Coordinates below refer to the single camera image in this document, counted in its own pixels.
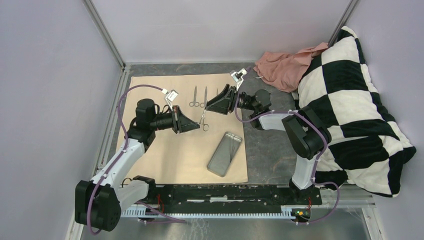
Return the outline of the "curved steel clamp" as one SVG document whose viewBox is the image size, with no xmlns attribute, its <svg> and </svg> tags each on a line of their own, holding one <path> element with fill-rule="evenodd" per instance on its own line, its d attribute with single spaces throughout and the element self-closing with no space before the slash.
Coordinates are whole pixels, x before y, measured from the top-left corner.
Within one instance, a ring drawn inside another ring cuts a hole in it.
<svg viewBox="0 0 424 240">
<path fill-rule="evenodd" d="M 207 102 L 208 102 L 208 87 L 206 86 L 206 87 L 204 88 L 203 102 L 201 102 L 201 103 L 199 104 L 199 107 L 200 107 L 200 108 L 205 108 L 205 107 L 206 107 L 206 105 L 207 105 Z"/>
</svg>

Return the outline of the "thin steel hemostat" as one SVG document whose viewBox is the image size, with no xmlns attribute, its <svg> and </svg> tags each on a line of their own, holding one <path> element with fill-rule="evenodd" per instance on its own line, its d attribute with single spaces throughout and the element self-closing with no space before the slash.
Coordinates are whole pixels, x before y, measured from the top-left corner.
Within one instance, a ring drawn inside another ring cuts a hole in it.
<svg viewBox="0 0 424 240">
<path fill-rule="evenodd" d="M 199 121 L 199 125 L 201 126 L 202 130 L 204 132 L 207 132 L 209 130 L 209 125 L 205 122 L 206 120 L 206 109 L 203 110 L 200 121 Z"/>
</svg>

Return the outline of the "steel scissors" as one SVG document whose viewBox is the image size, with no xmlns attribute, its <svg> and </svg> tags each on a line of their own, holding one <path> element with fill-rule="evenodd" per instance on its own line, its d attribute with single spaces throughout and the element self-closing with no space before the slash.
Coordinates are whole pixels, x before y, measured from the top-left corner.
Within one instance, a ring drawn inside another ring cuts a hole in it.
<svg viewBox="0 0 424 240">
<path fill-rule="evenodd" d="M 190 107 L 199 107 L 200 103 L 197 101 L 197 86 L 194 87 L 192 101 L 189 102 Z"/>
</svg>

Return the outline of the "beige cloth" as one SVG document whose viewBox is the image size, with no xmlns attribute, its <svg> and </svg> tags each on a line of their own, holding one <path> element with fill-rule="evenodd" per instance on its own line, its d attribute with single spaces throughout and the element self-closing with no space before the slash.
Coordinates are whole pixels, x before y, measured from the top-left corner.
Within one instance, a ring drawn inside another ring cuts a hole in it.
<svg viewBox="0 0 424 240">
<path fill-rule="evenodd" d="M 137 102 L 152 99 L 160 106 L 166 102 L 160 89 L 176 90 L 178 96 L 173 105 L 178 105 L 188 118 L 195 122 L 201 119 L 203 109 L 190 107 L 193 92 L 197 86 L 197 101 L 216 96 L 216 89 L 223 90 L 226 84 L 235 82 L 228 73 L 171 76 L 133 76 L 130 79 L 131 91 L 123 107 L 123 123 L 128 126 L 136 115 Z M 206 111 L 205 122 L 208 131 L 202 129 L 176 134 L 171 129 L 155 133 L 155 139 L 146 153 L 135 162 L 128 172 L 129 178 L 144 176 L 153 178 L 157 184 L 233 184 L 248 181 L 246 148 L 241 145 L 232 160 L 227 174 L 220 177 L 207 169 L 215 149 L 225 132 L 244 136 L 243 124 L 238 120 L 241 114 L 219 114 Z"/>
</svg>

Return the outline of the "metal surgical instrument tray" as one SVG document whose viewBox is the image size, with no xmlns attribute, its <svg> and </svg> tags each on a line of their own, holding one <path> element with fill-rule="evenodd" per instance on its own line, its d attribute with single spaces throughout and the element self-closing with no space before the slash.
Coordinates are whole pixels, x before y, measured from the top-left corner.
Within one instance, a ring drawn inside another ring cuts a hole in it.
<svg viewBox="0 0 424 240">
<path fill-rule="evenodd" d="M 242 143 L 242 137 L 225 132 L 207 164 L 207 170 L 219 177 L 225 177 Z"/>
</svg>

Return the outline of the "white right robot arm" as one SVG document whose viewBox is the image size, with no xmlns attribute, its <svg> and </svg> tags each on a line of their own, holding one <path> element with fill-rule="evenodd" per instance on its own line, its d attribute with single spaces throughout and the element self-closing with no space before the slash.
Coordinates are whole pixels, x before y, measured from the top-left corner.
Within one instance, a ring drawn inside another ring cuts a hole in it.
<svg viewBox="0 0 424 240">
<path fill-rule="evenodd" d="M 223 115 L 237 113 L 238 109 L 250 110 L 252 114 L 246 122 L 253 128 L 285 132 L 297 154 L 288 196 L 293 203 L 302 204 L 309 198 L 308 189 L 315 185 L 318 160 L 332 137 L 311 107 L 277 112 L 270 109 L 271 105 L 271 94 L 265 89 L 248 95 L 227 84 L 222 92 L 206 102 L 205 110 Z"/>
</svg>

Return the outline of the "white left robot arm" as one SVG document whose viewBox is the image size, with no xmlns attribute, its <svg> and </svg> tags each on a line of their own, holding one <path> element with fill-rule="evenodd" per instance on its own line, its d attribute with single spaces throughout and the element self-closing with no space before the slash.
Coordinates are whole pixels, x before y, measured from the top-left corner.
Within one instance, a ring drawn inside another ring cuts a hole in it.
<svg viewBox="0 0 424 240">
<path fill-rule="evenodd" d="M 178 105 L 160 113 L 152 99 L 139 100 L 135 118 L 125 132 L 121 147 L 91 180 L 81 180 L 76 185 L 75 222 L 110 232 L 117 226 L 122 213 L 136 202 L 153 203 L 157 198 L 155 181 L 136 177 L 122 186 L 128 172 L 152 145 L 156 131 L 171 129 L 181 134 L 199 128 L 200 125 L 185 116 Z"/>
</svg>

